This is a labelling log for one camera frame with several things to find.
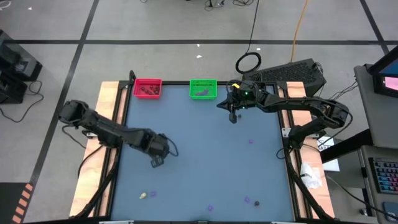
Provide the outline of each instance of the table leg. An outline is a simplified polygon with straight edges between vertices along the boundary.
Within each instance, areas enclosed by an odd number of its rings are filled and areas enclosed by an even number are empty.
[[[362,131],[349,139],[346,139],[328,149],[323,150],[321,154],[322,163],[332,161],[345,154],[357,151],[361,146],[372,146],[373,140],[369,129]]]

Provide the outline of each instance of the green basket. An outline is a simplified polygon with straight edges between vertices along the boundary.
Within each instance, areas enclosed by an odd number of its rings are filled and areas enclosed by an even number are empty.
[[[189,82],[189,96],[193,100],[214,100],[217,98],[217,80],[194,79]]]

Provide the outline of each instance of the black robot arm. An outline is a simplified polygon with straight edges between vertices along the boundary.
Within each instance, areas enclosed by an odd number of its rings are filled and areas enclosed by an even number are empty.
[[[58,118],[67,125],[76,128],[81,126],[96,134],[103,146],[118,147],[122,142],[129,144],[130,147],[148,154],[152,158],[152,167],[162,165],[169,154],[166,135],[156,134],[149,128],[126,128],[89,109],[82,101],[67,101]]]
[[[265,113],[278,112],[280,110],[304,110],[310,111],[317,119],[300,126],[295,125],[289,132],[288,145],[299,149],[305,137],[317,133],[325,128],[341,128],[344,126],[348,108],[334,100],[324,100],[320,97],[312,98],[281,98],[269,93],[263,82],[239,81],[232,85],[227,98],[217,107],[229,111],[229,120],[236,123],[236,110],[257,107]]]

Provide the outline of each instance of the blue table surface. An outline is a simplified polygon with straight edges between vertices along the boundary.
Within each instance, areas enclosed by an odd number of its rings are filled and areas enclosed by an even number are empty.
[[[180,155],[154,169],[148,155],[123,146],[111,220],[293,221],[285,162],[275,156],[282,147],[277,113],[239,110],[232,124],[216,107],[226,98],[224,86],[216,100],[188,93],[189,86],[164,85],[159,100],[132,96],[127,126],[166,134]]]

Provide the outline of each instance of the red basket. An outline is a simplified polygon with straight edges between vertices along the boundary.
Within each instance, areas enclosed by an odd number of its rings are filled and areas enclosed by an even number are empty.
[[[162,93],[162,80],[159,78],[137,78],[134,81],[132,93],[139,99],[159,99]]]

